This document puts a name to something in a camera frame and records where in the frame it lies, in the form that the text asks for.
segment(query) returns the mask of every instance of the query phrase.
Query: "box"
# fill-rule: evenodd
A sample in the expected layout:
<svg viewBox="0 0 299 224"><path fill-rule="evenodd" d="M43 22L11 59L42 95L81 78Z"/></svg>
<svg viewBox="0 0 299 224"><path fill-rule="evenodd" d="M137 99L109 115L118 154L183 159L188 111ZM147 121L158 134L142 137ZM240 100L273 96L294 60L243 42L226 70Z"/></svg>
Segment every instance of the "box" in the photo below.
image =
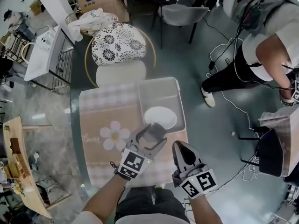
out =
<svg viewBox="0 0 299 224"><path fill-rule="evenodd" d="M42 12L41 4L42 3L40 0L34 0L33 3L31 3L30 9L33 12L34 16L39 15Z"/></svg>
<svg viewBox="0 0 299 224"><path fill-rule="evenodd" d="M82 11L90 11L102 8L105 13L113 13L119 22L128 22L129 14L121 0L77 0Z"/></svg>

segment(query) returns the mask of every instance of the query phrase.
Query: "floral cushion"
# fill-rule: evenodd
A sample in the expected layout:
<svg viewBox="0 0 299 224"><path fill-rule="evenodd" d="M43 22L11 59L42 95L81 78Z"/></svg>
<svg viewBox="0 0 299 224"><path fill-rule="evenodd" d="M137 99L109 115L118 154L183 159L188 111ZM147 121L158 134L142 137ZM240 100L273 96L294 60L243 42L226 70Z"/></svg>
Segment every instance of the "floral cushion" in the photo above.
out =
<svg viewBox="0 0 299 224"><path fill-rule="evenodd" d="M128 24L112 23L102 29L92 43L92 55L97 65L138 60L145 56L145 39Z"/></svg>

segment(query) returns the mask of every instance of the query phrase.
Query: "gray chair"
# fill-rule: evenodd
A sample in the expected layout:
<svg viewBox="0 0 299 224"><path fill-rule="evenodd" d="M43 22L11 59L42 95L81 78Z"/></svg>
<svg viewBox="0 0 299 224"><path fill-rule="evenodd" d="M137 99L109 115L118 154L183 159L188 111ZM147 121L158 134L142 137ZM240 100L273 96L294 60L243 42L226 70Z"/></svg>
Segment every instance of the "gray chair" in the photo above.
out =
<svg viewBox="0 0 299 224"><path fill-rule="evenodd" d="M187 7L181 4L170 4L158 7L158 10L154 15L152 28L155 25L157 14L159 14L161 27L161 49L163 47L163 21L168 25L180 27L193 24L193 29L189 40L189 44L191 44L197 22L204 17L208 10L208 7Z"/></svg>

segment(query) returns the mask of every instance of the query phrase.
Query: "human arm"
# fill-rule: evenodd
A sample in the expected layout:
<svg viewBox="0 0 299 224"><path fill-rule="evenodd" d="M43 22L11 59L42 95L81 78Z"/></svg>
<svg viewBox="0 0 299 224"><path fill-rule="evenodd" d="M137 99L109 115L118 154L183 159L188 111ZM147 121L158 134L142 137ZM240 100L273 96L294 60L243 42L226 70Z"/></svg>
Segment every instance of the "human arm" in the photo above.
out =
<svg viewBox="0 0 299 224"><path fill-rule="evenodd" d="M219 215L211 207L205 195L190 199L196 224L222 224Z"/></svg>
<svg viewBox="0 0 299 224"><path fill-rule="evenodd" d="M126 183L126 179L119 175L114 175L110 181L88 201L83 211L92 212L105 223L115 209Z"/></svg>
<svg viewBox="0 0 299 224"><path fill-rule="evenodd" d="M268 74L281 88L288 89L292 87L282 66L282 63L290 61L290 57L277 34L270 36L258 45L256 56ZM281 95L284 98L291 99L292 94L292 90L281 90Z"/></svg>

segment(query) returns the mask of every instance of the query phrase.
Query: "wooden board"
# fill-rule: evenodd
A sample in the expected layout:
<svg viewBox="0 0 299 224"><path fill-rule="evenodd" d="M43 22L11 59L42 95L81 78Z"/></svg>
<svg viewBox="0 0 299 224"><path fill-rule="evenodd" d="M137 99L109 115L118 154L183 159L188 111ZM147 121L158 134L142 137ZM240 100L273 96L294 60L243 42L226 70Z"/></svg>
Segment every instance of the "wooden board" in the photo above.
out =
<svg viewBox="0 0 299 224"><path fill-rule="evenodd" d="M9 163L14 162L12 149L10 148L10 146L11 146L10 139L17 138L18 142L19 142L20 152L24 158L27 169L30 172L30 176L26 177L26 179L23 179L23 177L20 176L20 182L24 186L31 185L34 189L31 192L25 192L25 195L21 195L24 205L26 207L30 208L31 210L39 213L40 215L43 215L47 218L52 219L50 213L47 211L47 209L45 207L46 204L43 202L43 199L38 192L35 180L32 176L32 172L30 170L30 166L28 163L28 157L27 157L27 153L26 153L26 148L25 148L21 118L17 117L15 119L12 119L12 120L4 123L3 124L3 134L4 134L5 150L7 153L8 162Z"/></svg>

